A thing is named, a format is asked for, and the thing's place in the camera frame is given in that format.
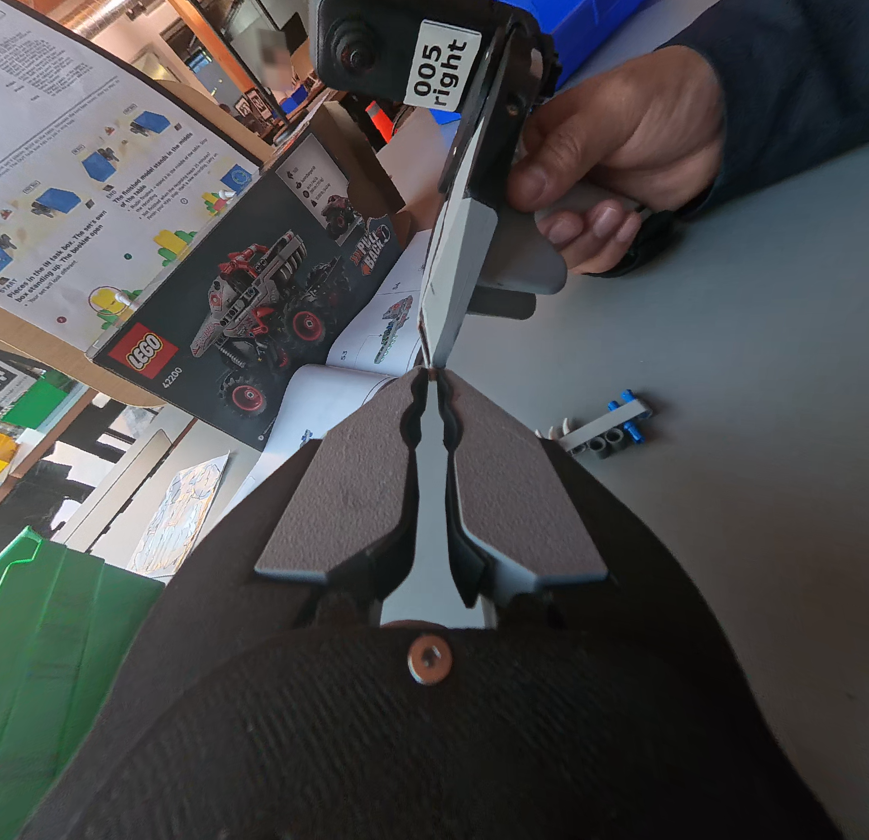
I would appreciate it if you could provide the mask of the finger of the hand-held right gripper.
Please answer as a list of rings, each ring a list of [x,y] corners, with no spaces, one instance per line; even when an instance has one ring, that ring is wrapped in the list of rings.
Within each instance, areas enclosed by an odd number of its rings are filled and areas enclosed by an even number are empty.
[[[418,329],[425,368],[445,368],[482,271],[497,225],[481,202],[445,202],[429,239],[420,290]]]

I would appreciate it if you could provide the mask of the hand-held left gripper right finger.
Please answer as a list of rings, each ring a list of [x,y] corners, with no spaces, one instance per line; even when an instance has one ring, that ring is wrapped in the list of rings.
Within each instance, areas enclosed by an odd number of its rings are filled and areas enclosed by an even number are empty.
[[[450,571],[467,607],[600,583],[608,569],[542,441],[449,370],[437,374]]]

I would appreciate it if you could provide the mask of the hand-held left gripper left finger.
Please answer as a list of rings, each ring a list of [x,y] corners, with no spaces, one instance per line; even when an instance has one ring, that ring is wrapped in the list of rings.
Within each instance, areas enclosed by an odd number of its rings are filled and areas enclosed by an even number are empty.
[[[407,578],[428,384],[425,370],[412,370],[325,435],[257,574],[302,585],[400,585]]]

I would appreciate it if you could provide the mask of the person's right forearm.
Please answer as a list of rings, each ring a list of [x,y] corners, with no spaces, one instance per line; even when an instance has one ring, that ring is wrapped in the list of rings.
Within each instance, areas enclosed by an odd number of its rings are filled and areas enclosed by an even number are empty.
[[[720,0],[660,49],[721,86],[719,174],[683,211],[713,209],[868,140],[868,0]]]

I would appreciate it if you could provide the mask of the black monster truck set box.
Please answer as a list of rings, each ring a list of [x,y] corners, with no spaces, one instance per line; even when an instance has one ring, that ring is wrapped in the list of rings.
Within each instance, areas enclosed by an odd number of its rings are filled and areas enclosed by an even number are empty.
[[[407,244],[364,164],[305,129],[91,348],[99,368],[263,451],[297,370],[325,364]]]

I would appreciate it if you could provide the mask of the person's right hand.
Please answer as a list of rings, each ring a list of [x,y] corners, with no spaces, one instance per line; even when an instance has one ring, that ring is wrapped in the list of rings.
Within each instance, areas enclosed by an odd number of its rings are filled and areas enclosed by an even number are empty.
[[[723,90],[699,53],[667,46],[548,101],[527,120],[523,144],[506,187],[516,210],[549,209],[584,178],[610,190],[584,213],[563,209],[538,222],[570,272],[608,273],[642,224],[621,197],[677,211],[714,182],[723,160]]]

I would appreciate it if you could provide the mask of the open building instruction booklet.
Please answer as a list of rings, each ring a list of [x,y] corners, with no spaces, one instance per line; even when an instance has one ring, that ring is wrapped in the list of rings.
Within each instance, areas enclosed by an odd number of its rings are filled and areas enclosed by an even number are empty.
[[[414,367],[430,237],[430,230],[415,235],[376,294],[338,335],[326,363],[293,374],[263,454],[248,476],[255,486]]]

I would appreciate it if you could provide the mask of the grey brick assembly blue pins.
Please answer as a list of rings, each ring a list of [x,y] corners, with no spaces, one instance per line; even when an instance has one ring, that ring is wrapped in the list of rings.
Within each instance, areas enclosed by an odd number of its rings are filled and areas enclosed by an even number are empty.
[[[633,446],[646,443],[646,434],[641,424],[654,415],[651,406],[631,389],[621,392],[620,399],[610,400],[603,416],[579,425],[564,419],[559,426],[549,428],[548,433],[535,435],[541,440],[553,441],[574,460],[583,455],[593,455],[599,460],[618,454]]]

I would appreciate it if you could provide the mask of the brown cardboard box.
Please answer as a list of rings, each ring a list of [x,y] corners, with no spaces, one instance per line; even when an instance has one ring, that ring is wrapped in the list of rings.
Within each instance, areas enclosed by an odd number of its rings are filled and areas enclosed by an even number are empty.
[[[308,136],[316,138],[347,178],[349,200],[362,216],[393,216],[405,207],[369,140],[337,101],[320,103],[293,144],[297,151]]]

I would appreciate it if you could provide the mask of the sticker sheet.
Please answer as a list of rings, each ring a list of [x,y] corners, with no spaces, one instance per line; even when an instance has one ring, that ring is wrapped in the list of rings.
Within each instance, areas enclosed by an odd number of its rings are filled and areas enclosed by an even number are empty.
[[[230,454],[182,469],[139,540],[127,569],[152,579],[176,574],[196,545]]]

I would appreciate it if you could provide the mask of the white flat panel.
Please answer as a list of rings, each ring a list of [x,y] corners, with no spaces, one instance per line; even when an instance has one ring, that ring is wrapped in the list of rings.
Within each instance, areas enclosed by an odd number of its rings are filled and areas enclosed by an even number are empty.
[[[78,552],[91,552],[146,479],[157,470],[172,445],[163,429],[154,430],[137,441],[71,519],[53,533],[51,540]]]

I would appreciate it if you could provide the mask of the green plastic bin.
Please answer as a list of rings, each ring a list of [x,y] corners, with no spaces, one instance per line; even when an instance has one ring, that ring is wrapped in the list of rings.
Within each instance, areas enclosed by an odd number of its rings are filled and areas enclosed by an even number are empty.
[[[90,733],[164,583],[25,527],[1,553],[1,837]]]

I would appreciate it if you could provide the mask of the printed task instruction sheet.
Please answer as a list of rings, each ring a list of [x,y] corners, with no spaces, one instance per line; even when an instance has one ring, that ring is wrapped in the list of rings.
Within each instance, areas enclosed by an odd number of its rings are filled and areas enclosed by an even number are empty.
[[[260,168],[138,70],[2,0],[2,310],[88,350]]]

